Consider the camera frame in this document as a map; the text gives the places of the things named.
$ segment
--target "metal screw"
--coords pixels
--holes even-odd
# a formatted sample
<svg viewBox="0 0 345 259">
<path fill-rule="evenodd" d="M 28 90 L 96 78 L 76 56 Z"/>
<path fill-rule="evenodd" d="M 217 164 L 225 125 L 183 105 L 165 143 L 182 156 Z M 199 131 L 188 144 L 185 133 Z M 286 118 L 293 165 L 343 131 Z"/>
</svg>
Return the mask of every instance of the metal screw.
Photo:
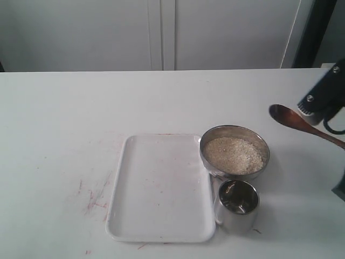
<svg viewBox="0 0 345 259">
<path fill-rule="evenodd" d="M 313 100 L 314 100 L 314 97 L 311 94 L 307 96 L 307 101 L 308 102 L 311 103 Z"/>
<path fill-rule="evenodd" d="M 332 70 L 333 70 L 333 73 L 337 74 L 340 72 L 340 67 L 334 66 Z"/>
</svg>

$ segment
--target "table surface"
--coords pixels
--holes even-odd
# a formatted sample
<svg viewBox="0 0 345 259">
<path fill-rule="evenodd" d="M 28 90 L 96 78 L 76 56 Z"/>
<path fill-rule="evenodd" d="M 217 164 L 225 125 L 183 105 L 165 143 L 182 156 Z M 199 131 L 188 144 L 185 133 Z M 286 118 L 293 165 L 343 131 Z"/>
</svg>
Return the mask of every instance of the table surface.
<svg viewBox="0 0 345 259">
<path fill-rule="evenodd" d="M 331 189 L 343 150 L 268 114 L 270 104 L 296 108 L 326 71 L 0 73 L 0 258 L 342 258 L 345 203 Z M 126 137 L 223 124 L 271 149 L 252 182 L 256 230 L 217 229 L 200 244 L 112 240 L 105 219 Z"/>
</svg>

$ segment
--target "spoon handle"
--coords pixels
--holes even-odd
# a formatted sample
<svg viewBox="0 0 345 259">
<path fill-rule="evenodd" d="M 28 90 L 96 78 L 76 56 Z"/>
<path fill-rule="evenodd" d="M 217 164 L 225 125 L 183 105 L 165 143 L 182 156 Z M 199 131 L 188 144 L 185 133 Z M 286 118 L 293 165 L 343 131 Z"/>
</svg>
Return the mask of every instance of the spoon handle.
<svg viewBox="0 0 345 259">
<path fill-rule="evenodd" d="M 334 144 L 336 144 L 337 146 L 341 147 L 343 150 L 345 150 L 345 142 L 341 141 L 340 139 L 337 139 L 333 136 L 330 136 L 322 131 L 319 131 L 318 129 L 312 127 L 312 130 L 310 131 L 311 134 L 314 134 L 316 136 L 319 136 L 323 139 L 326 139 Z"/>
</svg>

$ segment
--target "cabinet door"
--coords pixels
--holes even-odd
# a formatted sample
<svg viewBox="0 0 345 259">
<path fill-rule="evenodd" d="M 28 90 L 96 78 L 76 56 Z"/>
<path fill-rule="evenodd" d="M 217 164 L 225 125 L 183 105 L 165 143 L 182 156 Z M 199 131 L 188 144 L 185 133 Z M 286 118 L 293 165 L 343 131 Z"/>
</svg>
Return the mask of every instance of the cabinet door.
<svg viewBox="0 0 345 259">
<path fill-rule="evenodd" d="M 313 4 L 313 0 L 162 0 L 163 25 L 169 22 L 164 5 L 171 2 L 176 4 L 175 31 L 163 26 L 163 38 L 174 33 L 175 45 L 163 45 L 163 59 L 164 69 L 176 70 L 289 67 Z"/>
<path fill-rule="evenodd" d="M 160 0 L 0 2 L 7 71 L 161 70 Z"/>
</svg>

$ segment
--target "metal bowl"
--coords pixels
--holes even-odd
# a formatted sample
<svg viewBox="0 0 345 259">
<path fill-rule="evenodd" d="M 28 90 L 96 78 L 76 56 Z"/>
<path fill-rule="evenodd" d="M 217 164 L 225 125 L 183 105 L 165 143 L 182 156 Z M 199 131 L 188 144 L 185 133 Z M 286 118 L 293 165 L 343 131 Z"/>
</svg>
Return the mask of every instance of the metal bowl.
<svg viewBox="0 0 345 259">
<path fill-rule="evenodd" d="M 210 142 L 213 139 L 218 139 L 222 137 L 233 137 L 233 138 L 239 138 L 246 140 L 250 143 L 252 143 L 257 150 L 259 151 L 262 159 L 263 159 L 263 167 L 262 169 L 249 173 L 249 174 L 233 174 L 228 173 L 225 171 L 222 171 L 218 168 L 216 168 L 214 165 L 212 165 L 204 156 L 204 148 L 205 145 Z M 261 172 L 263 172 L 268 164 L 268 161 L 270 159 L 270 149 L 268 148 L 268 145 L 266 142 L 260 137 L 257 133 L 254 131 L 251 131 L 250 129 L 236 126 L 236 125 L 223 125 L 223 126 L 217 126 L 210 130 L 208 130 L 200 140 L 200 156 L 204 163 L 204 166 L 206 169 L 210 172 L 213 176 L 220 176 L 221 178 L 227 178 L 227 179 L 233 179 L 233 180 L 253 180 L 255 179 Z"/>
</svg>

